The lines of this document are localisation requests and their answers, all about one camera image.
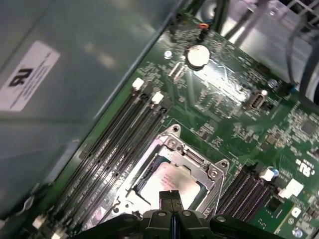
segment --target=black cable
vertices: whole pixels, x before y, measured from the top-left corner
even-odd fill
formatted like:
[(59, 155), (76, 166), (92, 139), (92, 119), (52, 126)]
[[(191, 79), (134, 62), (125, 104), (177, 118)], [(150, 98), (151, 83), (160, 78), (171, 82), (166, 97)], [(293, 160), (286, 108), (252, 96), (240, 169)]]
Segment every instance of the black cable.
[(297, 37), (298, 33), (303, 29), (303, 27), (307, 24), (307, 18), (306, 16), (302, 16), (299, 23), (295, 27), (294, 31), (288, 38), (288, 42), (286, 45), (286, 64), (287, 64), (287, 70), (288, 70), (288, 78), (292, 85), (295, 85), (296, 82), (294, 80), (294, 73), (293, 73), (293, 67), (292, 67), (292, 57), (293, 57), (293, 49), (294, 49), (294, 42), (295, 38)]
[(205, 2), (205, 0), (195, 0), (195, 5), (193, 6), (190, 14), (192, 14), (193, 16), (195, 16), (197, 14), (197, 12), (200, 10), (201, 6), (203, 5), (203, 3)]
[(217, 0), (217, 7), (215, 10), (214, 18), (212, 20), (212, 30), (221, 33), (223, 25), (227, 19), (229, 9), (229, 0)]
[(250, 16), (253, 14), (253, 12), (248, 9), (242, 17), (239, 19), (236, 25), (233, 26), (232, 29), (229, 30), (229, 32), (224, 36), (225, 39), (229, 40), (230, 38), (233, 37), (233, 35), (236, 34), (237, 31), (239, 31), (243, 25), (246, 23), (246, 21), (250, 18)]

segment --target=cable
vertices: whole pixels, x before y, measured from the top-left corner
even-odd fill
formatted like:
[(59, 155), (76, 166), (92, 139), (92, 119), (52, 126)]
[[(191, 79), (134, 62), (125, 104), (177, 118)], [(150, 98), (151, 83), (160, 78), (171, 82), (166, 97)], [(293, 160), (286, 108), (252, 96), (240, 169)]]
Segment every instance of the cable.
[(292, 85), (295, 85), (296, 82), (294, 80), (294, 73), (293, 73), (293, 67), (292, 67), (292, 57), (293, 57), (293, 49), (294, 49), (294, 42), (295, 38), (297, 37), (298, 33), (303, 29), (303, 27), (307, 23), (307, 18), (305, 15), (303, 15), (295, 27), (294, 31), (288, 38), (288, 42), (286, 45), (286, 63), (287, 63), (287, 70), (288, 70), (288, 77)]
[(241, 29), (243, 27), (243, 25), (246, 23), (246, 21), (250, 18), (250, 16), (253, 14), (253, 12), (248, 9), (243, 15), (242, 17), (239, 19), (239, 21), (237, 22), (236, 25), (233, 26), (232, 29), (229, 30), (229, 32), (224, 36), (225, 39), (229, 40), (230, 38), (233, 37), (233, 35), (236, 34), (237, 31), (239, 31), (239, 29)]
[(250, 34), (252, 29), (255, 27), (256, 23), (260, 20), (264, 12), (268, 9), (268, 0), (260, 0), (256, 5), (259, 5), (257, 9), (253, 12), (249, 23), (245, 27), (244, 31), (240, 34), (240, 36), (234, 42), (234, 45), (240, 47), (247, 36)]
[(217, 0), (217, 7), (212, 20), (212, 30), (221, 33), (224, 23), (227, 19), (229, 9), (229, 0)]

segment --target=chip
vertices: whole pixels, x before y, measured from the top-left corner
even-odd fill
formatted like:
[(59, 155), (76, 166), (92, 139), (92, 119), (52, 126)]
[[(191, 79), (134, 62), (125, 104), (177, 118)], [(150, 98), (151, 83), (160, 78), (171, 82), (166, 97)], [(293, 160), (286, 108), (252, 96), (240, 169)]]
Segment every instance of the chip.
[(267, 204), (267, 208), (274, 213), (278, 209), (278, 207), (280, 207), (281, 204), (282, 202), (280, 200), (278, 200), (275, 197), (272, 197)]
[(301, 130), (303, 132), (305, 132), (306, 134), (308, 135), (311, 135), (313, 134), (313, 132), (315, 131), (316, 129), (316, 125), (314, 122), (312, 122), (311, 120), (307, 120), (303, 126), (301, 127)]
[(261, 148), (263, 151), (268, 150), (268, 149), (269, 149), (269, 147), (270, 147), (270, 145), (269, 145), (269, 144), (267, 144), (267, 143), (262, 143), (262, 144), (260, 145), (260, 148)]
[(273, 137), (272, 135), (269, 135), (268, 137), (267, 137), (267, 142), (269, 143), (269, 144), (274, 144), (275, 142), (276, 142), (276, 138), (275, 137)]

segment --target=capacitor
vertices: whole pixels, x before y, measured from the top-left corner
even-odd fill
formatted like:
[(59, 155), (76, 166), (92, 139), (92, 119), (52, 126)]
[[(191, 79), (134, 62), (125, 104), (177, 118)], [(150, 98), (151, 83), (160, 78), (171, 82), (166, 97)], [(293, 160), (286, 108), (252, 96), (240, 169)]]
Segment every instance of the capacitor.
[(204, 45), (191, 46), (186, 54), (186, 63), (193, 70), (202, 69), (210, 59), (210, 52)]
[(301, 230), (301, 229), (299, 229), (299, 228), (294, 228), (293, 229), (293, 235), (294, 235), (294, 237), (296, 237), (296, 238), (302, 238), (303, 237), (303, 231)]
[(267, 85), (270, 87), (270, 88), (275, 88), (277, 85), (278, 85), (278, 81), (276, 81), (275, 79), (270, 79), (268, 82), (267, 82)]
[(269, 166), (268, 169), (270, 169), (274, 173), (274, 177), (279, 176), (279, 171), (276, 168)]

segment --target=label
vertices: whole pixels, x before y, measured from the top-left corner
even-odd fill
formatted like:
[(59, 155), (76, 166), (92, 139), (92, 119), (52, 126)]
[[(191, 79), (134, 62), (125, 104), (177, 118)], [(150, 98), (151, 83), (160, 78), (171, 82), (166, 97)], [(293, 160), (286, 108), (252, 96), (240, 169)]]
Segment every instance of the label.
[(0, 111), (23, 110), (59, 57), (43, 42), (34, 42), (0, 89)]

